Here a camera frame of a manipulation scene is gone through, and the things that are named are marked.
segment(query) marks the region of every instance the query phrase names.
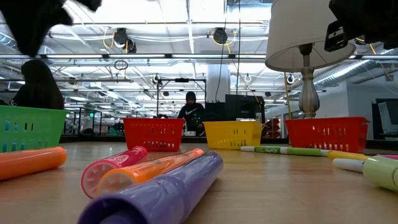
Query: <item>orange marker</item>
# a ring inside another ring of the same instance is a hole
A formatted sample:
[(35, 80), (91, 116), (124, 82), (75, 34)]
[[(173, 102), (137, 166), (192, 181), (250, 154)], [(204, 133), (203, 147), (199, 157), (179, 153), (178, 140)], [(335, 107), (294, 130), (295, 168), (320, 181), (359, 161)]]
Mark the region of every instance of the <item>orange marker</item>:
[(62, 166), (67, 153), (61, 147), (0, 153), (0, 180)]
[(194, 149), (182, 154), (111, 170), (99, 180), (96, 195), (100, 196), (108, 192), (126, 189), (132, 185), (143, 183), (159, 174), (164, 174), (183, 165), (203, 155), (203, 153), (201, 149)]

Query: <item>white lamp shade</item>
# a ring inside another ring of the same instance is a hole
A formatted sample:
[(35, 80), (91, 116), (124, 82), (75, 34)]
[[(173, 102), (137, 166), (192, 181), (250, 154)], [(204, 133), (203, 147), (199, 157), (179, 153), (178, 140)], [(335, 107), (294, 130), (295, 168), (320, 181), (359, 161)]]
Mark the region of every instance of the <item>white lamp shade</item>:
[(310, 66), (323, 68), (353, 55), (352, 42), (334, 52), (325, 47), (326, 32), (336, 17), (329, 9), (330, 0), (275, 0), (271, 10), (266, 66), (281, 72), (303, 69), (299, 45), (313, 44)]

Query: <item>wooden table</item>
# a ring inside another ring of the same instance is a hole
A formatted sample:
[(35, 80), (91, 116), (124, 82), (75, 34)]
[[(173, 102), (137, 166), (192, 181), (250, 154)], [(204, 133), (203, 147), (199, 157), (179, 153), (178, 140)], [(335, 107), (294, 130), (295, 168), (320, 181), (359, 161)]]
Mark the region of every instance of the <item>wooden table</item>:
[[(90, 201), (80, 189), (91, 162), (125, 150), (125, 143), (62, 145), (67, 163), (57, 170), (0, 182), (1, 224), (76, 223)], [(182, 151), (205, 144), (183, 144)], [(398, 194), (361, 174), (333, 168), (324, 157), (218, 150), (224, 169), (188, 224), (397, 223)], [(170, 153), (155, 152), (147, 159)]]

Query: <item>person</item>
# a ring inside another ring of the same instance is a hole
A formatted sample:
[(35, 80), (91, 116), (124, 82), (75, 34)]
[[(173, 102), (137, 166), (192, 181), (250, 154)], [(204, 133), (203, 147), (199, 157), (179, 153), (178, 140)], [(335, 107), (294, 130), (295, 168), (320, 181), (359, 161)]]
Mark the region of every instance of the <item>person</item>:
[(197, 135), (204, 133), (202, 124), (204, 107), (197, 103), (197, 96), (194, 92), (189, 91), (185, 96), (187, 103), (181, 108), (177, 118), (183, 118), (187, 122), (187, 131), (196, 131)]
[(63, 96), (49, 67), (41, 60), (23, 64), (25, 84), (11, 100), (12, 106), (63, 110)]

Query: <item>computer monitor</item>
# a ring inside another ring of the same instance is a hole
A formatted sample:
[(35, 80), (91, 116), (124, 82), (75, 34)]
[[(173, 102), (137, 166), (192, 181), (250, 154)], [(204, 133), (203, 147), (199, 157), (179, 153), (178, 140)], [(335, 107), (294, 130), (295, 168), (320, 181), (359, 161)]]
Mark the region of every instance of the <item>computer monitor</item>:
[(226, 120), (236, 121), (237, 118), (255, 119), (261, 113), (262, 123), (266, 122), (264, 99), (261, 96), (225, 95)]

